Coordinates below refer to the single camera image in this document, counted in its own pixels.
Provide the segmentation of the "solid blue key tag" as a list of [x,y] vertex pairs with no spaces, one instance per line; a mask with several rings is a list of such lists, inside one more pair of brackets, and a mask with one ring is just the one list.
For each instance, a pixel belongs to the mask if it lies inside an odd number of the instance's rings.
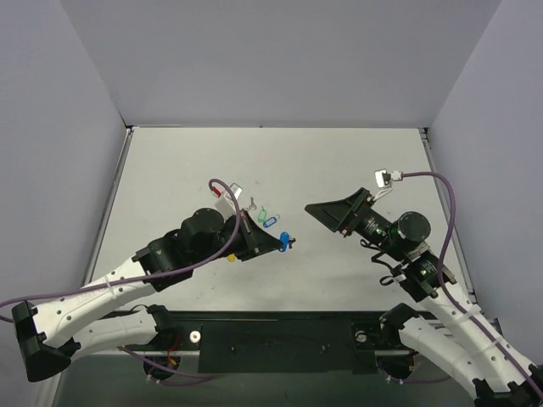
[[286,252],[290,248],[290,235],[286,231],[283,231],[280,234],[279,241],[281,242],[279,251],[281,253]]

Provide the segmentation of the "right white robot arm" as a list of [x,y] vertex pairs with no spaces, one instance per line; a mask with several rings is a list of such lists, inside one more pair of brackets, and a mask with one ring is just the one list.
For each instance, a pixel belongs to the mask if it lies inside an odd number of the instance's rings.
[[343,237],[356,233],[366,247],[397,265],[398,284],[443,326],[432,327],[407,304],[380,318],[378,334],[390,346],[403,345],[451,377],[477,406],[540,406],[542,369],[519,353],[484,317],[442,259],[427,245],[428,220],[405,212],[390,221],[373,209],[376,198],[365,188],[342,200],[310,203],[305,211]]

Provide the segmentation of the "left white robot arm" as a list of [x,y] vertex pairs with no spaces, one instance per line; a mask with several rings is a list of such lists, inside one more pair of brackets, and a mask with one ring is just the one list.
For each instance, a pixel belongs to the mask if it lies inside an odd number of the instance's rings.
[[214,259],[232,255],[247,261],[283,252],[288,240],[262,230],[246,210],[225,216],[203,208],[80,293],[15,305],[12,318],[27,379],[43,381],[75,360],[110,348],[172,348],[182,334],[165,306],[148,305],[126,315],[117,315],[117,309],[191,278],[195,267]]

